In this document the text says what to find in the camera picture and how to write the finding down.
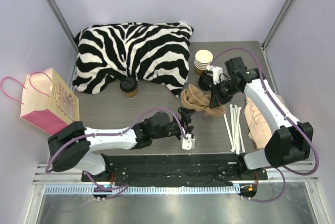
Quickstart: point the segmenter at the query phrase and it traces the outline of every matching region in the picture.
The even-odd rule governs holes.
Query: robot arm
[[[213,78],[210,85],[210,107],[226,104],[231,101],[234,94],[243,92],[255,103],[273,134],[265,149],[239,157],[239,172],[267,166],[279,167],[307,159],[310,146],[286,118],[289,117],[310,139],[313,134],[312,126],[308,122],[301,123],[294,117],[271,90],[267,80],[264,80],[266,90],[279,108],[273,104],[264,91],[257,69],[248,70],[241,58],[230,59],[225,65],[229,79],[224,79],[222,68],[216,66],[209,66],[204,73]]]
[[[94,154],[108,149],[142,149],[151,145],[152,140],[176,136],[182,148],[190,150],[195,147],[192,135],[191,116],[195,110],[179,107],[179,120],[186,138],[183,137],[175,119],[170,121],[168,114],[157,112],[154,116],[135,124],[131,129],[99,130],[85,128],[81,121],[74,122],[48,139],[50,155],[53,156],[68,141],[78,136],[86,137],[64,149],[52,163],[55,172],[77,168],[92,174],[96,180],[106,180],[112,173],[107,157]]]

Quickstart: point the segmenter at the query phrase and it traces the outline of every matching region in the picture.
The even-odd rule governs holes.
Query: metal floor
[[[256,198],[280,193],[282,183],[260,184]],[[90,195],[45,195],[38,224],[315,224],[305,183],[288,183],[285,195],[270,204],[241,200],[237,194],[133,195],[105,202]]]

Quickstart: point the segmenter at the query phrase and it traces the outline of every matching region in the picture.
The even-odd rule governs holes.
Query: bag handle
[[[30,85],[31,85],[32,88],[34,88],[35,90],[37,90],[39,93],[42,93],[43,95],[46,95],[47,97],[50,97],[49,94],[40,91],[39,89],[37,89],[36,87],[34,87],[34,86],[32,85],[32,83],[31,83],[31,77],[32,77],[33,75],[35,75],[35,74],[44,74],[45,76],[48,77],[48,79],[49,79],[50,81],[52,81],[51,78],[50,78],[46,73],[41,72],[41,71],[36,71],[36,72],[34,72],[33,74],[31,74],[30,77],[29,77],[29,83],[30,83]]]
[[[18,80],[16,80],[15,78],[11,77],[11,76],[6,76],[6,77],[4,77],[4,78],[1,80],[1,83],[0,83],[1,91],[2,91],[7,97],[9,97],[10,99],[15,100],[15,101],[17,101],[17,102],[19,102],[19,103],[21,103],[21,104],[24,105],[24,103],[23,103],[22,101],[17,100],[16,98],[13,98],[13,97],[9,96],[9,95],[4,91],[4,88],[2,87],[2,85],[3,85],[3,83],[4,83],[4,81],[5,81],[6,79],[12,79],[12,80],[14,80],[14,81],[17,82],[18,84],[20,84],[24,89],[26,89],[25,85],[24,85],[23,83],[19,82]]]

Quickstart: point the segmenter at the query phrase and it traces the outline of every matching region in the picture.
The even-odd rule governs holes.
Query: beige cloth
[[[283,103],[282,98],[279,95],[277,97]],[[255,142],[257,149],[263,149],[272,136],[270,127],[255,103],[248,97],[246,100],[244,114],[250,130],[248,137]]]
[[[220,118],[226,113],[224,105],[215,108],[209,108],[210,95],[204,94],[194,85],[190,84],[188,89],[182,91],[181,101],[184,107],[194,109],[196,111],[205,111],[205,116]]]

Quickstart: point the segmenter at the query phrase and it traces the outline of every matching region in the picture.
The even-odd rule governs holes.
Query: zebra print pillow
[[[177,97],[187,82],[189,39],[183,23],[95,25],[76,37],[79,52],[73,85],[97,94],[126,76],[164,84]]]

